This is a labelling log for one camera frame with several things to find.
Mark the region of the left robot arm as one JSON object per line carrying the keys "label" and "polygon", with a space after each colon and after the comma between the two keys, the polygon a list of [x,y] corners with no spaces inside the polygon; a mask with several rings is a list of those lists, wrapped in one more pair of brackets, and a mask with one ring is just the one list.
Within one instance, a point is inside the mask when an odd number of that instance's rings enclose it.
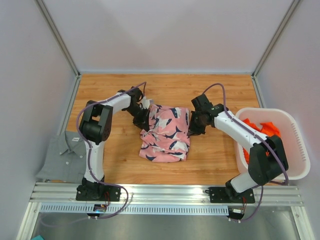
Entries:
{"label": "left robot arm", "polygon": [[143,103],[145,92],[141,83],[129,90],[119,90],[105,100],[87,102],[76,118],[77,131],[86,147],[86,170],[80,192],[87,191],[89,197],[98,201],[104,197],[105,184],[103,155],[105,142],[111,133],[113,115],[126,111],[133,117],[133,125],[141,130],[149,130],[150,105]]}

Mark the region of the pink patterned garment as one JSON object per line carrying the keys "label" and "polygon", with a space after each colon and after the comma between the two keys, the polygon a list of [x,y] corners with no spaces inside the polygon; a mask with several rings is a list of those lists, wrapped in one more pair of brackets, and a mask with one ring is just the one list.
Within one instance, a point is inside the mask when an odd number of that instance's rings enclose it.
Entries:
{"label": "pink patterned garment", "polygon": [[153,104],[149,113],[149,130],[142,130],[139,156],[154,163],[185,161],[190,150],[190,110]]}

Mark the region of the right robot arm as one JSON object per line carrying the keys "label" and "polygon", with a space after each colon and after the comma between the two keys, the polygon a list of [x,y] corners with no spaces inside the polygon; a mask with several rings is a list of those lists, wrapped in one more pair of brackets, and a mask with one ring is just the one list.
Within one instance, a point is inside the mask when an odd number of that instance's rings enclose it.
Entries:
{"label": "right robot arm", "polygon": [[238,119],[225,105],[213,105],[205,94],[191,101],[188,135],[205,134],[207,126],[216,128],[243,147],[249,154],[247,171],[225,184],[225,196],[232,203],[238,202],[244,192],[256,186],[264,186],[279,175],[287,181],[289,164],[283,141],[277,135],[268,136]]}

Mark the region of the grey shirt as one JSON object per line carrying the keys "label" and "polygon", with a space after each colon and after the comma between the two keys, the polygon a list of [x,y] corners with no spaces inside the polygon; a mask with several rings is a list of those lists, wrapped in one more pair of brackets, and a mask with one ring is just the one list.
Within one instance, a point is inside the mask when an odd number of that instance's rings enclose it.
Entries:
{"label": "grey shirt", "polygon": [[86,146],[77,132],[64,131],[49,141],[38,179],[80,184],[86,172]]}

